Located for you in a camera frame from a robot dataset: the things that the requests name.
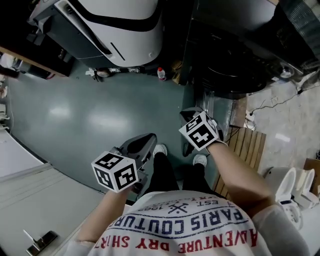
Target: black pants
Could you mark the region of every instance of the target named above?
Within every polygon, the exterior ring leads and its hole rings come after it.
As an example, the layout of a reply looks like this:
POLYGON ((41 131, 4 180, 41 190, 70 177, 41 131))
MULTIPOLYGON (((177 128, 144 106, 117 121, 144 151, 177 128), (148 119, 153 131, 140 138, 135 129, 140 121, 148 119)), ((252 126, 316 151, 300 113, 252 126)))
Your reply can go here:
MULTIPOLYGON (((205 180, 205 167, 196 163, 191 170, 187 170, 183 180, 183 190, 203 192, 206 194, 222 197, 212 191, 205 180)), ((174 191, 179 190, 172 166, 164 153, 157 153, 154 156, 153 175, 149 188, 144 194, 154 191, 174 191)))

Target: sneaker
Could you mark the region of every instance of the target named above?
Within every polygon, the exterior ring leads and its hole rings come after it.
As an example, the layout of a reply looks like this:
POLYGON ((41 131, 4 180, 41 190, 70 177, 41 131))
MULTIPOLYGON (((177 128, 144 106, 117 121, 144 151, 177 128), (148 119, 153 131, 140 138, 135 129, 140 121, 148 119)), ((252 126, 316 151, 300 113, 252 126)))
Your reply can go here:
POLYGON ((193 165, 195 164, 201 164, 204 167, 207 165, 207 158, 204 154, 196 154, 193 158, 193 165))
POLYGON ((153 157, 155 157, 156 153, 164 153, 165 155, 167 155, 168 152, 167 152, 167 147, 165 146, 165 144, 157 144, 154 148, 154 151, 153 151, 153 157))

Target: plastic bottle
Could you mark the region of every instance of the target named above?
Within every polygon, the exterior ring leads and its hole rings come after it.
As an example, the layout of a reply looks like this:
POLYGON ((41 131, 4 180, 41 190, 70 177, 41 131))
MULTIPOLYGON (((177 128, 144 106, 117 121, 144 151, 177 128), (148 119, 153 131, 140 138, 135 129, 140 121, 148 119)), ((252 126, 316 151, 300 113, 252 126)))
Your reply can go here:
POLYGON ((158 67, 157 74, 158 74, 159 80, 165 81, 167 79, 166 72, 163 70, 162 67, 158 67))

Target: white t-shirt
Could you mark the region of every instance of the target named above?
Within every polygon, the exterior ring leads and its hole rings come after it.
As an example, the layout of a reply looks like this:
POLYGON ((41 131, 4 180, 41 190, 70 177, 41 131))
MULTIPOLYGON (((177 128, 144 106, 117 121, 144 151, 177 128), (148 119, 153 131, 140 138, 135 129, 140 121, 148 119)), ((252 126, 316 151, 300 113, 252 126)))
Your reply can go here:
POLYGON ((278 205, 251 219, 223 198, 177 190, 144 195, 96 244, 71 241, 65 256, 147 254, 307 256, 309 251, 278 205))

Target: white cube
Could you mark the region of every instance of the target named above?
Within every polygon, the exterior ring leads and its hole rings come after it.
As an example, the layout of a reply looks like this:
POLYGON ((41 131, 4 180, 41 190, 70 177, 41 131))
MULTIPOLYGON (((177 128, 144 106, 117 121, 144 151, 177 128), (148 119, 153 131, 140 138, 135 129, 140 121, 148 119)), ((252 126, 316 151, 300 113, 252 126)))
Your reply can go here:
POLYGON ((205 111, 179 129, 179 132, 198 151, 219 138, 217 123, 205 111))
POLYGON ((132 158, 105 151, 91 165, 98 183, 116 193, 139 180, 132 158))

